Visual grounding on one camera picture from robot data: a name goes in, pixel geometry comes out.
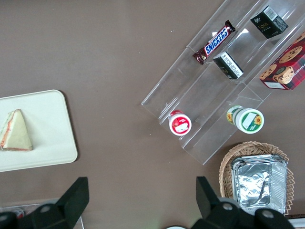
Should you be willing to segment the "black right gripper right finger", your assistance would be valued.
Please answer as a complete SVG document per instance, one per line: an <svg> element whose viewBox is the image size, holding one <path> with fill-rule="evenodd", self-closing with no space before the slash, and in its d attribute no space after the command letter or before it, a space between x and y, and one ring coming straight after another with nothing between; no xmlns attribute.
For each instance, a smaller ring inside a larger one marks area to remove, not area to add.
<svg viewBox="0 0 305 229"><path fill-rule="evenodd" d="M254 217L235 204L220 201L206 177L196 178L196 201L202 217L193 229L254 229Z"/></svg>

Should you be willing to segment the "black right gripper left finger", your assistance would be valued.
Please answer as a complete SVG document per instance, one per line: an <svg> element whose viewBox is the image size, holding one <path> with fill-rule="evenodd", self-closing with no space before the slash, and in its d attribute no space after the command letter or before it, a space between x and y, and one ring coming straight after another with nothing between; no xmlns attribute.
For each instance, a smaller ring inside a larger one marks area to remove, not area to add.
<svg viewBox="0 0 305 229"><path fill-rule="evenodd" d="M89 203L87 177L79 177L56 203L40 205L18 220L19 229L72 229Z"/></svg>

